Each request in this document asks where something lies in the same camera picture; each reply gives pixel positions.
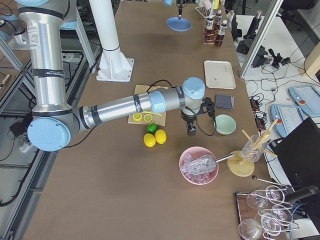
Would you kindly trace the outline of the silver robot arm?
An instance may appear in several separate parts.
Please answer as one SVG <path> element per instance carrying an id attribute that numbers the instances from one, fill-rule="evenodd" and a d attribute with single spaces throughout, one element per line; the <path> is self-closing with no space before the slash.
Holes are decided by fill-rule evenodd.
<path id="1" fill-rule="evenodd" d="M 66 99 L 60 27 L 76 6 L 67 0 L 20 0 L 17 4 L 27 26 L 36 92 L 27 136 L 38 149 L 60 150 L 84 130 L 135 113 L 181 109 L 183 114 L 194 116 L 200 112 L 205 84 L 197 77 L 189 77 L 181 86 L 170 89 L 158 88 L 92 107 L 72 108 Z"/>

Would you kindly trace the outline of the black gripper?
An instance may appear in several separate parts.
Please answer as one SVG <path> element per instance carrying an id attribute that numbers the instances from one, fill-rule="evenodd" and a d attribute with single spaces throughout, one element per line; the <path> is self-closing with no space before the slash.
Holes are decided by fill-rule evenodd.
<path id="1" fill-rule="evenodd" d="M 180 110 L 181 110 L 180 112 L 181 118 L 185 121 L 187 135 L 190 137 L 195 136 L 197 129 L 194 126 L 194 122 L 196 121 L 197 116 L 199 115 L 199 112 L 194 109 L 190 109 L 188 107 L 181 108 Z"/>

